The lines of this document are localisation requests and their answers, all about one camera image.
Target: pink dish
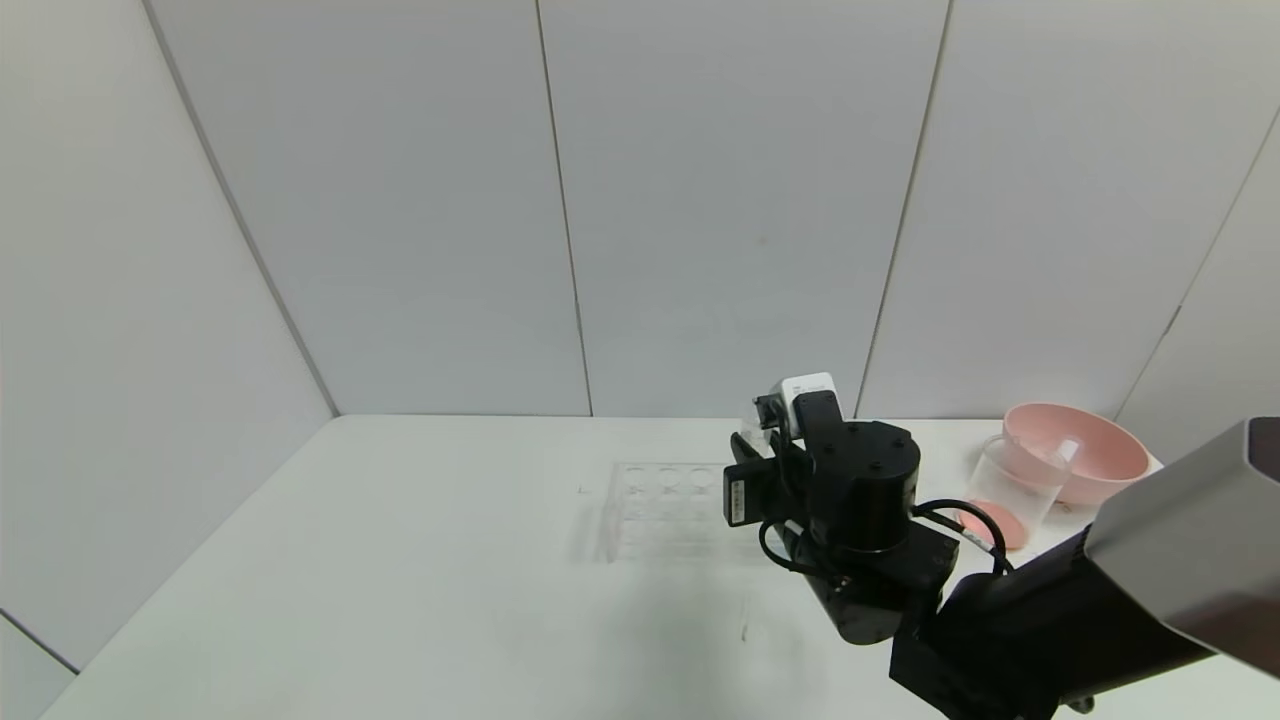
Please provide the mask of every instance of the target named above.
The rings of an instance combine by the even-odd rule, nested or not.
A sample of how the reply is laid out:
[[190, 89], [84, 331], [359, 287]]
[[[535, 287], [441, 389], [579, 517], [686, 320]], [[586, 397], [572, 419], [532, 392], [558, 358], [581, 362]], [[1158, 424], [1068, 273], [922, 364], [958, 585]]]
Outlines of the pink dish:
[[1080, 443], [1071, 477], [1057, 496], [1061, 502], [1101, 505], [1151, 469], [1147, 448], [1129, 430], [1066, 405], [1019, 405], [1005, 413], [1005, 434], [1032, 454], [1053, 452], [1064, 439]]

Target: white sticker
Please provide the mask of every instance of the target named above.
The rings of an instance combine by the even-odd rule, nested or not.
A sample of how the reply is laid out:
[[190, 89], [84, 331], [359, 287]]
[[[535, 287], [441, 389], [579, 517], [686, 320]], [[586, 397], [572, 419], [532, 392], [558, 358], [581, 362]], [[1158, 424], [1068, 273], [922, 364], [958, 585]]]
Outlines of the white sticker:
[[728, 484], [728, 514], [733, 525], [746, 520], [745, 482], [733, 480]]

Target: cable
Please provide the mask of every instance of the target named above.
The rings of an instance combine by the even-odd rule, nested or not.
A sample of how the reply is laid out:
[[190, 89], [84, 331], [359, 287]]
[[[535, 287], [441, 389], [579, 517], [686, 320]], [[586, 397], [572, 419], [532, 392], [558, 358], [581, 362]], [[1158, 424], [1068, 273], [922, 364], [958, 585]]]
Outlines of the cable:
[[943, 528], [947, 528], [948, 530], [955, 530], [956, 534], [959, 534], [960, 537], [963, 537], [966, 541], [972, 542], [973, 544], [978, 546], [987, 555], [991, 555], [996, 560], [996, 566], [995, 566], [995, 569], [992, 569], [992, 573], [1000, 574], [1001, 570], [1004, 570], [1005, 573], [1012, 573], [1014, 571], [1014, 564], [1010, 562], [1007, 557], [1001, 557], [1000, 555], [996, 555], [996, 547], [995, 546], [992, 546], [991, 543], [987, 543], [982, 538], [974, 536], [968, 528], [965, 528], [960, 523], [952, 520], [951, 518], [947, 518], [946, 515], [942, 515], [941, 512], [933, 512], [932, 510], [928, 511], [928, 512], [922, 512], [922, 514], [916, 515], [916, 518], [923, 518], [925, 520], [929, 520], [931, 523], [937, 523], [938, 525], [942, 525]]
[[803, 562], [796, 562], [795, 560], [788, 560], [786, 557], [782, 557], [777, 552], [773, 552], [773, 548], [769, 547], [769, 543], [767, 542], [765, 537], [768, 536], [769, 529], [773, 528], [773, 525], [780, 525], [785, 521], [786, 520], [765, 520], [760, 523], [760, 536], [759, 536], [760, 550], [764, 551], [764, 556], [772, 560], [774, 565], [791, 570], [792, 573], [800, 573], [801, 575], [809, 575], [810, 578], [819, 578], [831, 584], [838, 584], [838, 579], [833, 577], [831, 573], [824, 573], [819, 568], [814, 568], [813, 565], [805, 565]]
[[[992, 555], [992, 557], [996, 559], [996, 566], [992, 570], [992, 573], [995, 573], [995, 574], [998, 575], [998, 574], [1001, 574], [1004, 571], [1007, 571], [1009, 569], [1012, 568], [1009, 564], [1009, 546], [1005, 543], [1005, 533], [1001, 532], [1000, 525], [996, 524], [996, 520], [992, 519], [991, 515], [988, 515], [983, 509], [978, 507], [977, 505], [974, 505], [972, 502], [965, 502], [963, 500], [932, 500], [929, 502], [922, 502], [920, 505], [916, 505], [915, 507], [913, 507], [911, 509], [911, 515], [915, 515], [918, 518], [919, 516], [924, 516], [924, 518], [928, 518], [929, 520], [933, 520], [933, 521], [937, 523], [938, 520], [936, 520], [934, 518], [929, 518], [927, 514], [928, 512], [933, 512], [936, 510], [942, 510], [942, 509], [963, 510], [963, 511], [973, 515], [978, 520], [980, 520], [982, 524], [987, 527], [987, 529], [991, 532], [992, 539], [995, 541], [992, 543], [995, 547], [992, 548], [991, 555]], [[950, 521], [950, 518], [945, 518], [942, 515], [938, 515], [938, 518], [942, 518], [943, 520], [948, 520]], [[952, 525], [950, 525], [947, 523], [941, 523], [941, 524], [943, 524], [943, 525], [946, 525], [946, 527], [948, 527], [951, 529], [955, 529]], [[963, 525], [961, 525], [961, 530], [960, 532], [961, 533], [964, 532], [964, 527]]]

